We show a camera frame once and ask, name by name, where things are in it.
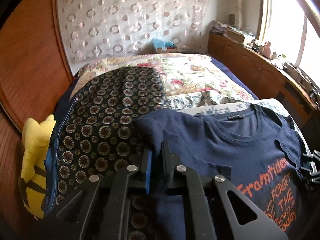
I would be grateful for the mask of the navy printed t-shirt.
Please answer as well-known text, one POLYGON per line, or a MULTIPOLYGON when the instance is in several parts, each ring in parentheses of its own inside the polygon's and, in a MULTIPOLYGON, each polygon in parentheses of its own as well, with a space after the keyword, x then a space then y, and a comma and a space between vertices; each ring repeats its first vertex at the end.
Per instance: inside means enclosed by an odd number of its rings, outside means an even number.
POLYGON ((218 115, 161 109, 133 125, 155 155, 167 141, 183 165, 202 176, 228 178, 289 239, 311 216, 311 193, 300 172, 306 148, 290 118, 250 105, 218 115))

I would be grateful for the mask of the dark circle-patterned folded garment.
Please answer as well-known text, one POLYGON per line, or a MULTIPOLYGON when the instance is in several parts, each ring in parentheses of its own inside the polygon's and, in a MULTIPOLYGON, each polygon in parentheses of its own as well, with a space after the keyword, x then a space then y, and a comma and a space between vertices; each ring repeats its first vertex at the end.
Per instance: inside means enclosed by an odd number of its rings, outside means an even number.
POLYGON ((88 81, 54 127, 45 168, 43 239, 96 239, 117 172, 140 165, 132 122, 165 105, 159 72, 123 67, 88 81))

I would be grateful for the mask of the yellow plush toy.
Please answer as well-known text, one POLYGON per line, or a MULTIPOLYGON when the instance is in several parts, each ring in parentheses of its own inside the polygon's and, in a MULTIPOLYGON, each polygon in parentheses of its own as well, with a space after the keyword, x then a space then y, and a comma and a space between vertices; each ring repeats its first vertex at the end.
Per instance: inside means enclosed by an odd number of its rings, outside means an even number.
POLYGON ((29 118, 22 130, 24 154, 18 189, 24 207, 35 219, 44 217, 44 197, 47 188, 44 161, 55 124, 55 116, 50 114, 43 122, 29 118))

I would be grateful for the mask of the wooden sideboard cabinet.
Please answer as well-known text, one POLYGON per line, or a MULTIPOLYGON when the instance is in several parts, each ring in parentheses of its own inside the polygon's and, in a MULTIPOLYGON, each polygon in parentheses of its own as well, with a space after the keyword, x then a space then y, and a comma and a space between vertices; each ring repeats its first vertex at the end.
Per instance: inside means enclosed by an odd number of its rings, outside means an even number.
POLYGON ((210 33, 208 54, 223 63, 259 99, 280 101, 300 128, 319 120, 319 108, 298 82, 258 53, 210 33))

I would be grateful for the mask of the blue floral white sheet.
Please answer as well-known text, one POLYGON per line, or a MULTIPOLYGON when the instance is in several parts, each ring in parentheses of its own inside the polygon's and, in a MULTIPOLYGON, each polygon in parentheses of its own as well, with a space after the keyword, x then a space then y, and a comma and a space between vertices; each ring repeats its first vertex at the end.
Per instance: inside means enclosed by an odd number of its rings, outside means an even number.
POLYGON ((167 96, 167 106, 170 109, 190 115, 235 113, 249 108, 250 105, 268 108, 284 117, 290 115, 276 99, 241 101, 231 97, 219 96, 217 92, 209 91, 167 96))

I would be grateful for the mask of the pink bottle on sideboard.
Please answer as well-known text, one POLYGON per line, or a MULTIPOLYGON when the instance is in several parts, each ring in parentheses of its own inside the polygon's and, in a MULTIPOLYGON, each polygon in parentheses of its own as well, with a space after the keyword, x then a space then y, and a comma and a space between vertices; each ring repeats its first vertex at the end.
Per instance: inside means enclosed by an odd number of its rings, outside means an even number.
POLYGON ((271 59, 272 57, 271 42, 267 41, 264 43, 262 54, 264 57, 271 59))

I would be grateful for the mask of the floral pink quilt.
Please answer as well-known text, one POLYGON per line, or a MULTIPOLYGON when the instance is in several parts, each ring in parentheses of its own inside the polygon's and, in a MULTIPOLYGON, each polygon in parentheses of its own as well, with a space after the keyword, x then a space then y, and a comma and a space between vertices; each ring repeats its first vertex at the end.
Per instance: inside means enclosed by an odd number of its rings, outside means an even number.
POLYGON ((168 96, 209 91, 241 101, 253 99, 253 96, 244 88, 212 64, 210 56, 182 53, 146 54, 93 60, 78 71, 78 80, 71 96, 74 96, 95 77, 126 67, 132 67, 135 75, 139 70, 144 72, 155 70, 168 96))

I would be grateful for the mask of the cardboard box on sideboard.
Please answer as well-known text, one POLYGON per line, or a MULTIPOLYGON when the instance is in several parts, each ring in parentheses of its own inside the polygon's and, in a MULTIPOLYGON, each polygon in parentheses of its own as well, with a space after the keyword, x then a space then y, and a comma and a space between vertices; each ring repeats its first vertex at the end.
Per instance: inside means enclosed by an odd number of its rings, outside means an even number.
POLYGON ((244 34, 239 33, 237 31, 233 31, 231 29, 226 30, 225 32, 225 36, 231 40, 233 40, 234 42, 237 42, 239 44, 244 43, 246 37, 244 34))

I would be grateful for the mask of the cardboard box with blue items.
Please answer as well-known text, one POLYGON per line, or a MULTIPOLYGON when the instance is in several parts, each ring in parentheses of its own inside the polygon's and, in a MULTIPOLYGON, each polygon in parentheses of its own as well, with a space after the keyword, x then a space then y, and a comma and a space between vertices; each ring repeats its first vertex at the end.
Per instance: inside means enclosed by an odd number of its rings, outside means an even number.
POLYGON ((152 39, 152 47, 156 54, 175 53, 177 51, 174 42, 165 42, 157 38, 152 39))

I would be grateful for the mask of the circle-patterned sheer curtain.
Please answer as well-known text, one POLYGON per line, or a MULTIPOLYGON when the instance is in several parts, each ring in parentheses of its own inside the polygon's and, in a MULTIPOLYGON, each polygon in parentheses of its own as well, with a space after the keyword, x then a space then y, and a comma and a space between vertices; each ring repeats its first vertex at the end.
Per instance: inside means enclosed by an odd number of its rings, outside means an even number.
POLYGON ((145 54, 152 41, 203 51, 210 0, 57 0, 62 42, 75 68, 101 57, 145 54))

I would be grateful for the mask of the window with wooden frame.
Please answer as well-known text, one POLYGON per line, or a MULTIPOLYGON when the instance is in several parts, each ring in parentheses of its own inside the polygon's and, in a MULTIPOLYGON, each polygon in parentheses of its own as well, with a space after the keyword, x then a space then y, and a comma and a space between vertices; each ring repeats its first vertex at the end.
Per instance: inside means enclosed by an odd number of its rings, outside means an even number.
POLYGON ((319 84, 319 36, 296 0, 262 0, 259 40, 319 84))

